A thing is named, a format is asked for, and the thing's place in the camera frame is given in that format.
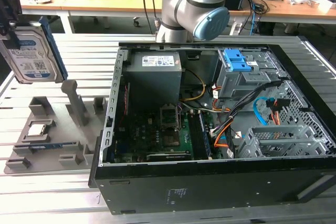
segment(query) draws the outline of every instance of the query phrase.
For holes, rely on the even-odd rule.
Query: hard drive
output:
[[[66,68],[44,19],[18,24],[15,34],[19,39],[20,49],[7,49],[0,41],[0,53],[19,83],[58,83],[67,79]]]

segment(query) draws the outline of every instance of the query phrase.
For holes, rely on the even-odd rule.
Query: black computer case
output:
[[[160,51],[169,46],[170,50],[183,47],[176,44],[158,44],[155,48]],[[217,46],[218,44],[192,44],[191,47],[203,47],[206,50]],[[312,111],[334,136],[335,115],[280,46],[239,46],[252,46],[251,50],[260,46],[268,48],[276,55],[279,63],[291,76],[290,79],[300,88],[309,106],[314,108]],[[149,48],[150,45],[146,44],[138,46],[138,50],[142,51],[150,51]],[[116,71],[121,69],[119,65],[121,66],[123,57],[127,57],[133,50],[136,50],[133,44],[121,45]],[[121,73],[115,73],[113,87],[117,86],[120,77]],[[107,127],[111,127],[108,124],[112,120],[113,118],[108,117]],[[112,134],[109,131],[103,133],[99,144],[107,145],[111,141],[110,135]],[[108,152],[106,154],[99,144],[95,149],[89,185],[99,188],[114,215],[302,203],[336,183],[336,158],[328,155],[317,158],[279,157],[263,161],[254,158],[236,161],[227,159],[225,162],[202,160],[164,165],[154,162],[111,166],[110,163],[99,163],[103,155],[111,155]]]

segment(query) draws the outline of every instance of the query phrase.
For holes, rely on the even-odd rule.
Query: aluminum profile table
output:
[[[84,101],[98,95],[108,97],[120,41],[154,41],[152,35],[55,34],[54,37],[69,79],[77,80],[77,92]],[[215,41],[279,44],[336,113],[336,71],[307,41],[298,37],[258,36],[223,36]],[[302,205],[113,216],[100,192],[88,187],[89,170],[6,175],[5,163],[30,114],[29,102],[40,95],[47,96],[51,103],[68,102],[60,84],[22,85],[12,73],[0,88],[0,223],[336,222],[336,187]]]

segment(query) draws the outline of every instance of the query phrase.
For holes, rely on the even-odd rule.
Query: motherboard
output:
[[[208,159],[211,156],[209,112],[183,111],[167,105],[156,113],[125,118],[115,132],[115,163],[164,162]]]

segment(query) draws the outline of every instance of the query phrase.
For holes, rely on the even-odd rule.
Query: desk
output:
[[[327,14],[319,11],[317,5],[290,5],[286,0],[266,1],[270,11],[262,16],[264,22],[336,24],[336,9]],[[65,33],[74,33],[71,16],[102,17],[145,17],[142,0],[51,0],[49,4],[30,4],[21,0],[23,13],[33,15],[58,15]],[[153,17],[152,0],[146,0],[150,17]],[[158,16],[161,16],[162,0],[155,0]],[[244,22],[250,10],[244,1],[242,10],[230,11],[231,20]]]

